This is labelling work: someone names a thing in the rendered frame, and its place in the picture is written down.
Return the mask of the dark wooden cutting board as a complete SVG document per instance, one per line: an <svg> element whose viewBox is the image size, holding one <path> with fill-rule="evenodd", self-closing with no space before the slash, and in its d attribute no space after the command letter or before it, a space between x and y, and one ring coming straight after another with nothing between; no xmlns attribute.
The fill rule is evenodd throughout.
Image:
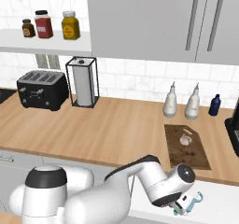
<svg viewBox="0 0 239 224"><path fill-rule="evenodd" d="M166 142L171 166L185 163L193 169L210 170L210 164L204 151L200 135L187 125L164 125ZM185 134L192 141L182 146L179 139Z"/></svg>

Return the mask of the white paper towel roll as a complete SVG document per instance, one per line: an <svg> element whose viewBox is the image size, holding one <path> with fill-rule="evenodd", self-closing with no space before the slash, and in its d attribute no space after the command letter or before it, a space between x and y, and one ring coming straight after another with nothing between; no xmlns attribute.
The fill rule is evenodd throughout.
<svg viewBox="0 0 239 224"><path fill-rule="evenodd" d="M92 105L94 102L92 69L87 66L74 66L73 75L77 92L77 103L80 106Z"/></svg>

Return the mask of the dark blue bottle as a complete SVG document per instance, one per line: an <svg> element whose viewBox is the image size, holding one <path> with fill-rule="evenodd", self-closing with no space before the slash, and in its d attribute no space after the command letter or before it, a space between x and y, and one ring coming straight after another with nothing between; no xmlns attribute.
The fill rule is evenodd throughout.
<svg viewBox="0 0 239 224"><path fill-rule="evenodd" d="M219 95L217 94L211 101L208 114L210 116L216 116L218 114L220 104L221 104L221 100L219 98Z"/></svg>

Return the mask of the white drawer front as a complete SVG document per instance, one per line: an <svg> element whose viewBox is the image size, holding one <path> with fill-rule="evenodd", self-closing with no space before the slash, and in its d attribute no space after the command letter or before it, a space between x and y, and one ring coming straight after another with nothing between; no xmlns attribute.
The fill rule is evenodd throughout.
<svg viewBox="0 0 239 224"><path fill-rule="evenodd" d="M152 205L136 177L129 216L166 224L239 224L239 187L196 180L189 194L198 191L204 199L186 216L175 216L170 207Z"/></svg>

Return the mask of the small brown jar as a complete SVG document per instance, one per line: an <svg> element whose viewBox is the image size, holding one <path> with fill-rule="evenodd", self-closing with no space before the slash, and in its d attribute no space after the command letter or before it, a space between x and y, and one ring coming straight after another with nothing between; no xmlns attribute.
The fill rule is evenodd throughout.
<svg viewBox="0 0 239 224"><path fill-rule="evenodd" d="M25 37L34 37L35 36L35 28L31 24L30 19L24 19L22 21L22 32Z"/></svg>

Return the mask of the wide grey cupboard door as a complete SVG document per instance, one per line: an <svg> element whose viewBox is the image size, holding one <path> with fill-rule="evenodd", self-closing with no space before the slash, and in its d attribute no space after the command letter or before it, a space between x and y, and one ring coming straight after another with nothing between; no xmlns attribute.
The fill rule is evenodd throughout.
<svg viewBox="0 0 239 224"><path fill-rule="evenodd" d="M194 62L206 0L199 0L190 50L193 0L88 0L91 50L96 57Z"/></svg>

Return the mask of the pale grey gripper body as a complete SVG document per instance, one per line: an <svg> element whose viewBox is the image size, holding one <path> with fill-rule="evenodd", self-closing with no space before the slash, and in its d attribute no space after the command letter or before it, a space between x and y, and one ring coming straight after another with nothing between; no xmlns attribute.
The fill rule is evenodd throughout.
<svg viewBox="0 0 239 224"><path fill-rule="evenodd" d="M189 204L186 209L187 214L192 211L196 203L200 203L204 199L204 196L200 191L198 191L194 196L189 195L188 199L189 199Z"/></svg>

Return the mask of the red jar black lid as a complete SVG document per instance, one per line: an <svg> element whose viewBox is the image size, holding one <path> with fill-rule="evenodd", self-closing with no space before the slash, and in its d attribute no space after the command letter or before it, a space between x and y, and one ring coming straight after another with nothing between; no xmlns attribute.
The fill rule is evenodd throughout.
<svg viewBox="0 0 239 224"><path fill-rule="evenodd" d="M37 10L35 12L35 25L39 38L53 37L51 19L46 10Z"/></svg>

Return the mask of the grey wall socket plate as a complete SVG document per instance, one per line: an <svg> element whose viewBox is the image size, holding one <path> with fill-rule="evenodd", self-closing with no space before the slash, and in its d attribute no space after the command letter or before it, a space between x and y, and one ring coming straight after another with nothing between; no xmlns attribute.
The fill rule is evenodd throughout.
<svg viewBox="0 0 239 224"><path fill-rule="evenodd" d="M59 57L57 55L36 54L35 58L39 68L60 69Z"/></svg>

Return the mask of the white pouring bottle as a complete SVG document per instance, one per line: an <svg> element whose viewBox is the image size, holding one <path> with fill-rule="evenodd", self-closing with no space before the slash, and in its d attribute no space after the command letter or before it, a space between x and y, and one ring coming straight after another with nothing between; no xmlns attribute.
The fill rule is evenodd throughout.
<svg viewBox="0 0 239 224"><path fill-rule="evenodd" d="M166 96L162 112L165 117L172 118L176 114L176 111L177 111L176 87L175 84L172 84L170 91Z"/></svg>
<svg viewBox="0 0 239 224"><path fill-rule="evenodd" d="M185 108L186 119L196 119L199 116L199 111L200 111L199 85L196 85Z"/></svg>

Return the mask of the black hob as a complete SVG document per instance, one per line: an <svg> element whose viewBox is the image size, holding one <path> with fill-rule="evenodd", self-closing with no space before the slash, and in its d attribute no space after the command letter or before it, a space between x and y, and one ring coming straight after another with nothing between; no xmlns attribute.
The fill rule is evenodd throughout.
<svg viewBox="0 0 239 224"><path fill-rule="evenodd" d="M16 90L0 88L0 104L13 95Z"/></svg>

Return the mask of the yellow jar pale lid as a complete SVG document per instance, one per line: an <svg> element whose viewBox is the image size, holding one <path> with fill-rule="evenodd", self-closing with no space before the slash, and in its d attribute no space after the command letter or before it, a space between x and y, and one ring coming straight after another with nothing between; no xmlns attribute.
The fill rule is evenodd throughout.
<svg viewBox="0 0 239 224"><path fill-rule="evenodd" d="M63 12L63 38L76 40L80 38L79 23L76 18L76 12L67 10Z"/></svg>

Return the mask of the white wall shelf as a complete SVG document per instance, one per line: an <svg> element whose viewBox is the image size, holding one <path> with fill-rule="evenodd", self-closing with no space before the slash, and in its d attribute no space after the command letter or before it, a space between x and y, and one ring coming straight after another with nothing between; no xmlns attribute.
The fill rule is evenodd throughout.
<svg viewBox="0 0 239 224"><path fill-rule="evenodd" d="M91 37L83 32L77 40L65 40L55 31L51 38L27 38L20 29L0 29L0 52L91 57Z"/></svg>

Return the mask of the white garlic bulb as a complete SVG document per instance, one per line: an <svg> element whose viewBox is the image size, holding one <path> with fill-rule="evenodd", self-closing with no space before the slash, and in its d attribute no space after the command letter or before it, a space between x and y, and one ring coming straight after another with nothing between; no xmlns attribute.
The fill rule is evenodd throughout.
<svg viewBox="0 0 239 224"><path fill-rule="evenodd" d="M188 146L191 143L192 139L189 136L183 134L179 141L182 146Z"/></svg>

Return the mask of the black coffee machine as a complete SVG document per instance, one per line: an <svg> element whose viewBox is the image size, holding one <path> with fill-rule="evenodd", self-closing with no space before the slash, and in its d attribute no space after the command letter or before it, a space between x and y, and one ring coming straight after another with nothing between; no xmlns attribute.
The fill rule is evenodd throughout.
<svg viewBox="0 0 239 224"><path fill-rule="evenodd" d="M239 157L239 98L237 99L232 116L225 119L224 124L230 137L233 150Z"/></svg>

